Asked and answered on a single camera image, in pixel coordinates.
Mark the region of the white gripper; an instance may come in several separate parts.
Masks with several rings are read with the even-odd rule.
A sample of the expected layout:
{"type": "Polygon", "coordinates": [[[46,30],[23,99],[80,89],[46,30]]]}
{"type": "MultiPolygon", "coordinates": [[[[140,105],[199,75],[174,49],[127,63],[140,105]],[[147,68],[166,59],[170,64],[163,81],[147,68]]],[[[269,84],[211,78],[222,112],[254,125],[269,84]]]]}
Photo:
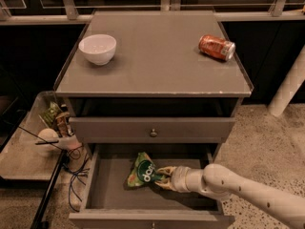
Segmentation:
{"type": "Polygon", "coordinates": [[[160,175],[171,177],[171,179],[158,180],[155,182],[157,186],[165,190],[171,190],[178,193],[189,193],[187,187],[187,173],[190,170],[185,166],[166,166],[156,170],[160,175]]]}

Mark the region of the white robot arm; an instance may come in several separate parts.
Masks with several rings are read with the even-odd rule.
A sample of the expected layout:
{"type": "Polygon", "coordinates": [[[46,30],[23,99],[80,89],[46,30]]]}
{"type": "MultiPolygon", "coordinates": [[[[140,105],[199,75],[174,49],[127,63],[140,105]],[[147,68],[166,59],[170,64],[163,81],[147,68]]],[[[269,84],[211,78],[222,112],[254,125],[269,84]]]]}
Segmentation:
{"type": "Polygon", "coordinates": [[[239,111],[234,133],[215,163],[203,169],[166,167],[170,177],[164,186],[218,200],[234,194],[290,229],[304,229],[304,192],[291,194],[268,180],[256,181],[262,172],[304,184],[304,108],[289,105],[304,80],[300,53],[268,106],[239,111]]]}

